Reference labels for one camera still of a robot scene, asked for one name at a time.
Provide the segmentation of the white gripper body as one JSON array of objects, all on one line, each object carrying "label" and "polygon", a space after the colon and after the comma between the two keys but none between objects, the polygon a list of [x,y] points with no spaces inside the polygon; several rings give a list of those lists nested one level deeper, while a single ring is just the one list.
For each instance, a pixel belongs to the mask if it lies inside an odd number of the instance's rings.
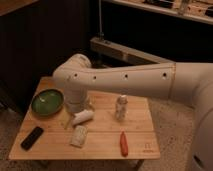
[{"label": "white gripper body", "polygon": [[65,90],[65,106],[70,113],[81,112],[85,108],[88,95],[86,91]]}]

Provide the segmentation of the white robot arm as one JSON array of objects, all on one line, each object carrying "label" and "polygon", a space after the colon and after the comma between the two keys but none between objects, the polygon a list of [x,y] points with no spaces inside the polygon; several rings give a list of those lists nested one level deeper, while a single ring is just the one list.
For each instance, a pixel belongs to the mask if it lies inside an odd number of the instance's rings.
[{"label": "white robot arm", "polygon": [[94,69],[81,54],[53,72],[68,108],[83,106],[89,90],[169,99],[195,108],[187,171],[213,171],[213,63],[161,63]]}]

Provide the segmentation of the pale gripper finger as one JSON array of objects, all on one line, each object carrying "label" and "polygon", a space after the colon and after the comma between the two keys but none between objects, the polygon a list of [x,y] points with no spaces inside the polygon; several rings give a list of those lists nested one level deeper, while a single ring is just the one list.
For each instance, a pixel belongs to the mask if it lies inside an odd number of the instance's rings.
[{"label": "pale gripper finger", "polygon": [[69,116],[68,116],[68,118],[66,119],[66,122],[65,122],[65,128],[64,128],[65,130],[70,126],[73,118],[74,118],[74,115],[69,114]]},{"label": "pale gripper finger", "polygon": [[91,110],[91,111],[95,111],[95,108],[94,108],[94,106],[91,102],[87,102],[86,109]]}]

